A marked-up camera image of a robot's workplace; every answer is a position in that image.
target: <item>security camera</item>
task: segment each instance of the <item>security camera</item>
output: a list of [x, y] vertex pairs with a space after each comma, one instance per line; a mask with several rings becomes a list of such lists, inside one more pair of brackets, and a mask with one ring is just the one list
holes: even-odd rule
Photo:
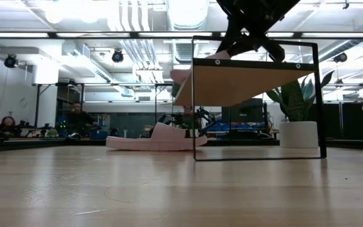
[[122, 62], [124, 60], [124, 56], [122, 54], [122, 51], [123, 51], [122, 49], [115, 49], [114, 50], [114, 54], [112, 56], [113, 62], [120, 63], [120, 62]]
[[338, 63], [338, 62], [345, 62], [347, 59], [348, 59], [347, 55], [345, 53], [342, 53], [335, 56], [333, 58], [333, 61]]
[[16, 58], [16, 54], [8, 54], [8, 57], [4, 61], [4, 65], [10, 69], [18, 67], [19, 61]]

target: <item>rectangular frame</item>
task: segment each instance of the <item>rectangular frame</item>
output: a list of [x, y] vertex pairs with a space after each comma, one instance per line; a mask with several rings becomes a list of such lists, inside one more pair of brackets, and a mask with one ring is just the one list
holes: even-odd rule
[[[214, 67], [222, 67], [225, 65], [217, 65], [214, 61], [205, 61], [202, 59], [194, 58], [194, 41], [195, 40], [208, 40], [208, 41], [223, 41], [225, 37], [202, 37], [202, 36], [193, 36], [192, 38], [192, 76], [191, 76], [191, 84], [192, 84], [192, 109], [195, 110], [195, 87], [194, 87], [194, 66], [201, 66], [202, 64]], [[245, 38], [231, 38], [234, 41], [244, 40]], [[316, 157], [286, 157], [286, 158], [216, 158], [216, 159], [197, 159], [197, 149], [195, 147], [195, 134], [193, 133], [193, 158], [195, 161], [244, 161], [244, 160], [308, 160], [308, 159], [322, 159], [327, 157], [327, 148], [326, 148], [326, 137], [325, 137], [325, 121], [323, 118], [323, 94], [321, 91], [321, 81], [320, 81], [320, 71], [319, 71], [319, 54], [318, 54], [318, 45], [315, 43], [309, 42], [291, 42], [291, 41], [282, 41], [282, 40], [274, 40], [276, 43], [280, 45], [298, 45], [298, 46], [307, 46], [312, 48], [312, 56], [313, 56], [313, 64], [309, 64], [309, 68], [311, 68], [314, 72], [314, 87], [316, 94], [316, 116], [317, 116], [317, 130], [318, 130], [318, 140], [319, 140], [319, 152], [320, 155]], [[259, 62], [258, 64], [255, 62], [251, 62], [250, 66], [247, 64], [242, 64], [241, 61], [237, 62], [229, 62], [233, 67], [264, 67], [266, 64], [264, 62]], [[273, 68], [282, 69], [282, 70], [292, 70], [290, 64], [278, 63], [272, 64]]]

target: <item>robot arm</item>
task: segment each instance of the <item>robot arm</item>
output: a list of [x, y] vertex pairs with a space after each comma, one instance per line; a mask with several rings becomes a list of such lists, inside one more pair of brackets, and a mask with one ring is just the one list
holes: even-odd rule
[[[221, 42], [217, 52], [227, 50], [232, 57], [250, 50], [258, 50], [263, 46], [275, 62], [285, 59], [284, 49], [268, 39], [267, 31], [282, 20], [299, 0], [217, 0], [222, 10], [228, 16], [228, 29], [225, 39]], [[230, 37], [242, 37], [241, 30], [249, 32], [247, 41], [233, 42]]]

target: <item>green leaf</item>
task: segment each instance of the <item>green leaf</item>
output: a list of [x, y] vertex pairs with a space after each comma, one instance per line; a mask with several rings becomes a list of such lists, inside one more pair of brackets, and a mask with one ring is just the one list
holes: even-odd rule
[[309, 80], [307, 85], [302, 89], [302, 93], [303, 93], [303, 100], [305, 101], [308, 100], [310, 96], [313, 94], [313, 83], [311, 79]]
[[275, 91], [267, 91], [267, 96], [271, 98], [271, 100], [280, 103], [282, 100], [278, 97], [278, 94]]
[[302, 80], [302, 84], [301, 84], [301, 90], [303, 92], [303, 88], [305, 87], [305, 80], [306, 78], [308, 78], [308, 76], [306, 76], [303, 80]]
[[281, 109], [282, 113], [284, 113], [286, 116], [288, 116], [288, 113], [285, 110], [283, 103], [280, 103], [280, 109]]
[[287, 115], [290, 121], [301, 121], [307, 116], [306, 102], [303, 100], [301, 86], [297, 80], [281, 87], [284, 104], [287, 99]]
[[328, 73], [323, 80], [321, 81], [320, 85], [321, 88], [323, 88], [324, 86], [326, 86], [326, 84], [328, 84], [331, 81], [331, 77], [333, 76], [334, 71]]
[[275, 88], [275, 92], [277, 92], [278, 95], [281, 95], [281, 92], [278, 88]]
[[306, 103], [308, 103], [308, 110], [312, 107], [312, 104], [314, 102], [314, 98], [316, 98], [315, 95], [312, 95], [308, 100], [306, 100]]
[[312, 107], [313, 102], [314, 102], [314, 98], [316, 98], [315, 95], [312, 95], [312, 97], [310, 97], [308, 100], [306, 100], [307, 105], [306, 107], [306, 117], [304, 120], [306, 120], [308, 118], [308, 114], [309, 114], [309, 109]]

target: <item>white planter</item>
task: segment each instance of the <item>white planter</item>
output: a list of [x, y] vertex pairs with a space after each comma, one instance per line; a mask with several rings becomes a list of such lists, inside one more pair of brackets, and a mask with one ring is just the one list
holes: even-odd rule
[[316, 122], [286, 122], [280, 124], [281, 148], [318, 148]]

